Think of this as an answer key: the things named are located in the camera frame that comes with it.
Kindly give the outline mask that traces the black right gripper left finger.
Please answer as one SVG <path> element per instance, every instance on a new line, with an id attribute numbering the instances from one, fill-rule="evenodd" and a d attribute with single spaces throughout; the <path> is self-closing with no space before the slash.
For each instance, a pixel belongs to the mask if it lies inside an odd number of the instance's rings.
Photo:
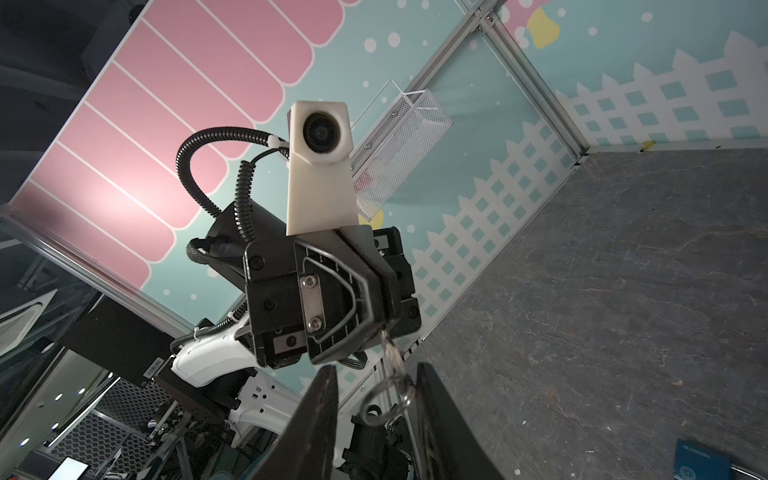
<path id="1" fill-rule="evenodd" d="M 330 479 L 338 417 L 336 368 L 322 367 L 283 434 L 249 479 Z"/>

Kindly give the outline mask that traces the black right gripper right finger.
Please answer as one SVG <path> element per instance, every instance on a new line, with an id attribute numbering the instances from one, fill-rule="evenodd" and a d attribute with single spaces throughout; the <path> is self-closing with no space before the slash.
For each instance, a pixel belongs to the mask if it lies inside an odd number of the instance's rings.
<path id="1" fill-rule="evenodd" d="M 501 479 L 435 368 L 417 365 L 416 451 L 423 479 Z"/>

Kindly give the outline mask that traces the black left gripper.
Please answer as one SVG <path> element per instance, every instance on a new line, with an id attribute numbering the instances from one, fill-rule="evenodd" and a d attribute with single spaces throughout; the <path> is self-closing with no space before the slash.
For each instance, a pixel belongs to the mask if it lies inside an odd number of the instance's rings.
<path id="1" fill-rule="evenodd" d="M 347 226 L 245 250 L 245 294 L 256 363 L 284 368 L 307 356 L 342 361 L 417 332 L 421 312 L 396 227 Z"/>

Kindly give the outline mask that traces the small silver key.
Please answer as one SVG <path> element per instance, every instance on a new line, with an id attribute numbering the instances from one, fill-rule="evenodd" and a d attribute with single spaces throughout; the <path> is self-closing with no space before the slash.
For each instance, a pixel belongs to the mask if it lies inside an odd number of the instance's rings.
<path id="1" fill-rule="evenodd" d="M 380 330 L 378 337 L 383 350 L 385 378 L 369 390 L 360 405 L 360 418 L 369 427 L 385 426 L 401 416 L 416 398 L 416 385 L 406 372 L 403 356 L 396 344 L 390 338 L 388 332 Z M 397 402 L 394 408 L 379 415 L 368 412 L 373 402 L 385 392 L 394 390 Z"/>

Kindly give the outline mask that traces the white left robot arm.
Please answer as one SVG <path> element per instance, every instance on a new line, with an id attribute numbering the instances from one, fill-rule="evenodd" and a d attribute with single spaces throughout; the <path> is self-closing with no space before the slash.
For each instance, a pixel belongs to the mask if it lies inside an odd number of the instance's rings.
<path id="1" fill-rule="evenodd" d="M 180 182 L 214 220 L 188 242 L 188 258 L 243 298 L 218 323 L 174 339 L 156 381 L 196 421 L 230 429 L 239 443 L 255 429 L 283 433 L 298 411 L 299 397 L 270 370 L 301 359 L 361 369 L 367 349 L 417 332 L 422 319 L 398 229 L 339 221 L 289 233 L 251 198 L 256 159 L 241 162 L 233 201 L 218 207 L 191 167 L 199 150 L 225 141 L 258 145 L 263 156 L 289 152 L 279 137 L 236 126 L 200 130 L 179 147 Z"/>

